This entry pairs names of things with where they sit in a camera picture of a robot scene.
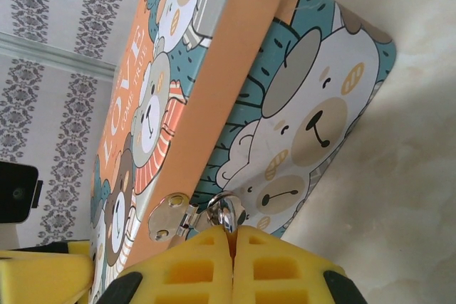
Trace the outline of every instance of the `beige tile floor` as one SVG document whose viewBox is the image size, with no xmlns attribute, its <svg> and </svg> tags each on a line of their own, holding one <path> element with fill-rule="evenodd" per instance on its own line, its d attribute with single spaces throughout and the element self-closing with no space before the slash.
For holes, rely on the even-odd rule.
<svg viewBox="0 0 456 304">
<path fill-rule="evenodd" d="M 389 79 L 285 239 L 370 304 L 456 303 L 456 0 L 338 0 L 397 42 Z"/>
</svg>

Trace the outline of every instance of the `orange striped scarf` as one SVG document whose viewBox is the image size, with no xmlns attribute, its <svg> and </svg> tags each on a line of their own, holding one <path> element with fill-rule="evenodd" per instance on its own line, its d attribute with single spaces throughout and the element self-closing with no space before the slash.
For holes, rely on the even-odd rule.
<svg viewBox="0 0 456 304">
<path fill-rule="evenodd" d="M 143 167 L 138 167 L 136 169 L 136 194 L 141 194 L 160 171 L 186 103 L 187 100 L 182 92 L 180 81 L 171 81 L 170 96 L 162 119 L 160 137 L 158 138 L 157 144 L 152 151 L 152 156 L 147 163 Z"/>
</svg>

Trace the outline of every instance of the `cartoon animal illustration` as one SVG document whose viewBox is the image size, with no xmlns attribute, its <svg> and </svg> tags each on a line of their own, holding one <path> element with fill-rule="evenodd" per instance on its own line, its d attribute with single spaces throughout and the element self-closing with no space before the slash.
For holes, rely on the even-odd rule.
<svg viewBox="0 0 456 304">
<path fill-rule="evenodd" d="M 319 29 L 311 29 L 286 54 L 261 118 L 238 134 L 217 173 L 217 183 L 241 197 L 246 224 L 272 233 L 292 217 L 310 173 L 366 106 L 378 68 L 377 48 L 364 30 L 343 27 L 321 40 Z"/>
<path fill-rule="evenodd" d="M 105 290 L 104 280 L 106 272 L 105 247 L 106 247 L 106 225 L 104 222 L 105 210 L 102 201 L 98 202 L 95 212 L 90 237 L 90 256 L 95 266 L 95 277 L 93 285 L 89 290 L 89 303 L 96 303 Z"/>
<path fill-rule="evenodd" d="M 155 17 L 158 25 L 152 37 L 154 56 L 169 53 L 183 39 L 187 50 L 198 45 L 208 47 L 226 0 L 160 0 Z"/>
<path fill-rule="evenodd" d="M 160 171 L 185 103 L 180 83 L 170 80 L 167 54 L 160 53 L 146 68 L 132 121 L 136 194 Z"/>
<path fill-rule="evenodd" d="M 130 150 L 131 135 L 128 134 L 122 152 L 115 162 L 113 188 L 105 204 L 106 256 L 109 266 L 117 261 L 125 240 L 128 213 L 133 196 L 133 156 Z"/>
</svg>

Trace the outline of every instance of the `patterned wallpaper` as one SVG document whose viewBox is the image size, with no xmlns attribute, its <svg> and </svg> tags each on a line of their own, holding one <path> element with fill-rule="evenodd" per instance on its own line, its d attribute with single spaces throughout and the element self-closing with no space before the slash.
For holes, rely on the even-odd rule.
<svg viewBox="0 0 456 304">
<path fill-rule="evenodd" d="M 0 0 L 0 31 L 117 64 L 138 0 Z"/>
<path fill-rule="evenodd" d="M 0 0 L 0 31 L 117 64 L 138 0 Z M 112 82 L 0 56 L 0 159 L 38 167 L 21 246 L 90 234 L 90 182 Z"/>
</svg>

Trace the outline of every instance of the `metal clasp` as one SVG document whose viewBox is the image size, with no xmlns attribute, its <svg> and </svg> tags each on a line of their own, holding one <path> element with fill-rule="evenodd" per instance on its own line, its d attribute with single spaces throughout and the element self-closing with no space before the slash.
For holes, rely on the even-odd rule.
<svg viewBox="0 0 456 304">
<path fill-rule="evenodd" d="M 201 232 L 212 226 L 222 225 L 233 234 L 244 223 L 245 208 L 232 192 L 221 192 L 198 213 L 197 204 L 189 204 L 184 194 L 171 194 L 163 199 L 149 217 L 149 235 L 155 241 L 167 241 L 173 236 L 185 237 L 190 229 Z"/>
</svg>

